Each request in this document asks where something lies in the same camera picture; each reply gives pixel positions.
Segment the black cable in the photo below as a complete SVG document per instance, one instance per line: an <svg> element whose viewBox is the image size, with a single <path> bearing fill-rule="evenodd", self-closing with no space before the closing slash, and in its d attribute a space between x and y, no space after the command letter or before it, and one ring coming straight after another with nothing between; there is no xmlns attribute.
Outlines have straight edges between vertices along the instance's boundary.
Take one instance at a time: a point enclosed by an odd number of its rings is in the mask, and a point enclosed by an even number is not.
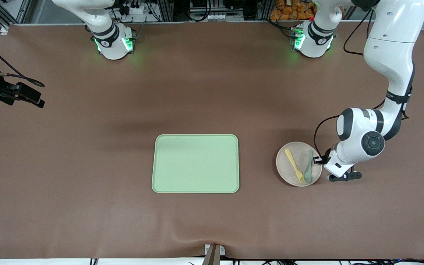
<svg viewBox="0 0 424 265"><path fill-rule="evenodd" d="M279 25L279 23L278 23L278 21L277 21L277 20L276 20L276 25L278 26L278 29L281 31L281 33L282 33L284 36L288 37L289 39L296 39L296 37L292 37L292 36L290 36L290 35L287 35L287 34L284 32L284 30L281 28L281 26Z"/></svg>
<svg viewBox="0 0 424 265"><path fill-rule="evenodd" d="M209 11L207 11L207 4L205 5L205 14L200 20L195 20L195 18L190 17L190 15L187 13L190 8L187 8L187 4L189 1L185 1L185 8L184 8L184 15L187 17L188 20L193 22L201 22L205 20L207 17L209 17L211 11L212 11L212 2L210 0L207 1L209 3Z"/></svg>
<svg viewBox="0 0 424 265"><path fill-rule="evenodd" d="M373 109L379 108L380 106L382 106L382 104L384 104L384 102L385 102L385 99L380 104L378 104L377 106L375 106Z"/></svg>
<svg viewBox="0 0 424 265"><path fill-rule="evenodd" d="M114 17L116 18L116 22L120 22L119 18L116 15L116 12L114 11L114 8L111 7L112 13L114 14Z"/></svg>
<svg viewBox="0 0 424 265"><path fill-rule="evenodd" d="M322 154L321 154L321 153L320 153L320 151L318 150L317 142L316 142L318 128L320 128L320 126L321 126L324 122L326 122L326 121L328 121L328 120L331 120L331 119L336 119L337 117L339 117L339 115L338 115L338 116L331 116L331 117L329 117L329 118L324 119L323 121L321 121L321 122L318 124L317 128L315 129L315 133L313 134L313 146L315 146L315 150L317 151L318 156L320 156L320 157L322 157Z"/></svg>
<svg viewBox="0 0 424 265"><path fill-rule="evenodd" d="M152 3L150 2L150 0L148 0L146 2L146 5L148 6L148 9L152 12L153 17L158 20L158 22L161 22L160 17L158 16L158 14L156 13L155 9L153 8Z"/></svg>
<svg viewBox="0 0 424 265"><path fill-rule="evenodd" d="M29 77L24 77L23 75L18 75L18 74L7 74L8 77L17 77L17 78L22 78L25 79L29 82L31 82L32 84L35 84L36 86L39 87L45 87L45 85L43 83L41 83L40 81L37 81L35 79L29 78Z"/></svg>
<svg viewBox="0 0 424 265"><path fill-rule="evenodd" d="M274 27L278 27L278 28L285 29L285 30L290 30L291 29L290 27L284 27L284 26L278 25L277 24L277 21L276 21L276 23L274 23L274 22L272 22L272 20L268 20L267 18L262 18L261 20L269 22Z"/></svg>
<svg viewBox="0 0 424 265"><path fill-rule="evenodd" d="M372 15L374 14L374 10L371 10L371 16L369 17L369 23L367 23L367 30L365 31L365 39L369 39L369 26L371 25Z"/></svg>
<svg viewBox="0 0 424 265"><path fill-rule="evenodd" d="M384 100L383 100L380 104L378 104L377 106L375 106L373 109L377 109L378 107L382 106L382 104L384 104L384 102L385 102L385 99L384 99ZM329 118L324 119L323 121L321 121L321 122L318 124L317 128L315 129L315 133L313 134L313 146L315 146L315 150L317 151L318 156L320 156L320 157L322 157L322 154L321 154L321 153L320 153L320 151L318 150L318 147L317 147L317 141L316 141L318 128L320 128L320 126L321 126L324 122L326 122L326 121L328 121L328 120L331 120L331 119L335 119L335 118L337 118L337 117L339 117L339 115L338 115L338 116L331 116L331 117L329 117Z"/></svg>
<svg viewBox="0 0 424 265"><path fill-rule="evenodd" d="M407 114L405 114L405 110L402 111L402 115L403 115L402 120L410 119L410 117L408 117Z"/></svg>
<svg viewBox="0 0 424 265"><path fill-rule="evenodd" d="M21 72L17 71L17 69L15 69L12 65L10 65L10 63L8 63L1 55L0 55L0 60L3 61L7 66L9 66L14 72L17 72L17 74L19 74L21 77L23 77L24 79L26 79L27 81L31 82L32 84L36 85L36 86L40 86L40 87L45 87L45 85L40 82L37 81L35 79L32 78L27 78L25 77L23 74L21 74Z"/></svg>
<svg viewBox="0 0 424 265"><path fill-rule="evenodd" d="M350 54L357 54L357 55L364 55L360 52L351 52L349 50L346 49L346 44L348 43L348 41L350 40L350 38L352 37L352 35L358 30L358 28L361 26L361 24L364 22L365 18L369 15L369 13L371 13L370 11L367 12L367 14L365 14L364 18L361 20L361 22L358 24L358 26L356 26L356 28L353 30L353 32L351 32L351 34L348 36L348 39L346 39L346 41L343 44L343 50L347 53Z"/></svg>

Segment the fork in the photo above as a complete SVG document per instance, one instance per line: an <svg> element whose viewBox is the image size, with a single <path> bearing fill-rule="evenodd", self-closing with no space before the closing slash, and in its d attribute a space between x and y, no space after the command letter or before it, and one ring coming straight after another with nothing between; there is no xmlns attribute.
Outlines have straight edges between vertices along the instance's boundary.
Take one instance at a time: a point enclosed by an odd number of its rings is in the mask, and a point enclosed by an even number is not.
<svg viewBox="0 0 424 265"><path fill-rule="evenodd" d="M287 158L289 158L289 161L291 161L292 167L296 171L296 175L297 175L297 178L299 179L299 182L304 183L303 173L297 168L296 162L294 161L294 157L292 156L292 153L291 151L289 151L289 149L286 149L286 155L287 155Z"/></svg>

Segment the black clamp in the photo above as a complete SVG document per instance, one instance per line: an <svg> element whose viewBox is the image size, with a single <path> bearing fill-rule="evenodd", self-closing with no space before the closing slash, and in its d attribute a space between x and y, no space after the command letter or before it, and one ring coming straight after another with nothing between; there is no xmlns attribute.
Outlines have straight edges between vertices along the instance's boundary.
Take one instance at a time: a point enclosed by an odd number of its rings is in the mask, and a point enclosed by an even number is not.
<svg viewBox="0 0 424 265"><path fill-rule="evenodd" d="M326 150L325 154L323 156L315 156L313 157L313 164L318 164L318 165L324 165L328 162L328 160L330 160L331 156L330 156L330 152L331 152L331 148L329 148L328 150Z"/></svg>
<svg viewBox="0 0 424 265"><path fill-rule="evenodd" d="M0 101L12 106L14 101L25 101L39 108L43 108L45 101L40 99L42 94L30 86L18 82L15 85L10 85L0 89Z"/></svg>
<svg viewBox="0 0 424 265"><path fill-rule="evenodd" d="M387 97L387 99L395 101L397 104L404 104L409 102L410 97L412 95L411 91L412 89L410 88L410 92L408 93L407 96L399 96L387 91L387 94L385 94L385 97Z"/></svg>
<svg viewBox="0 0 424 265"><path fill-rule="evenodd" d="M348 180L358 180L362 178L362 173L361 172L357 172L357 171L353 171L353 172L347 172L343 175L343 177L338 178L335 175L330 175L328 176L328 180L330 182L337 182L337 181L348 181Z"/></svg>

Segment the green spoon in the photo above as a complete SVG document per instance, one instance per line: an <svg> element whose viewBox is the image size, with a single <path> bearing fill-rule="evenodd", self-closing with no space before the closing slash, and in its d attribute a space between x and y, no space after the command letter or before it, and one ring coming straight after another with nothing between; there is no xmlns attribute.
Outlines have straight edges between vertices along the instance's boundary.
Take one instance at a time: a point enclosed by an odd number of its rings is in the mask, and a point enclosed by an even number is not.
<svg viewBox="0 0 424 265"><path fill-rule="evenodd" d="M311 183L312 182L312 162L313 162L313 151L312 150L309 150L308 151L308 164L307 164L307 168L305 169L305 171L303 173L303 179L307 183Z"/></svg>

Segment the green led light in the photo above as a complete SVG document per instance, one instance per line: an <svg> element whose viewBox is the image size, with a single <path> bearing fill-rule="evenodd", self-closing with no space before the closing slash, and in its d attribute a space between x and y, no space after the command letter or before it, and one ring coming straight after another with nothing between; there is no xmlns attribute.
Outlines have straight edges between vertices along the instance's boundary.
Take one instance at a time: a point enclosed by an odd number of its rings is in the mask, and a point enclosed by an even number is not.
<svg viewBox="0 0 424 265"><path fill-rule="evenodd" d="M96 46L98 47L98 51L101 52L101 47L99 47L99 43L96 39L94 39L94 42L96 43Z"/></svg>
<svg viewBox="0 0 424 265"><path fill-rule="evenodd" d="M122 42L125 46L125 49L132 50L132 41L131 40L122 38Z"/></svg>
<svg viewBox="0 0 424 265"><path fill-rule="evenodd" d="M331 47L331 41L333 40L333 36L331 37L331 39L328 41L328 46L326 47L326 49L328 50Z"/></svg>
<svg viewBox="0 0 424 265"><path fill-rule="evenodd" d="M305 34L302 33L300 37L296 40L296 49L300 49L302 47L304 40L305 40Z"/></svg>

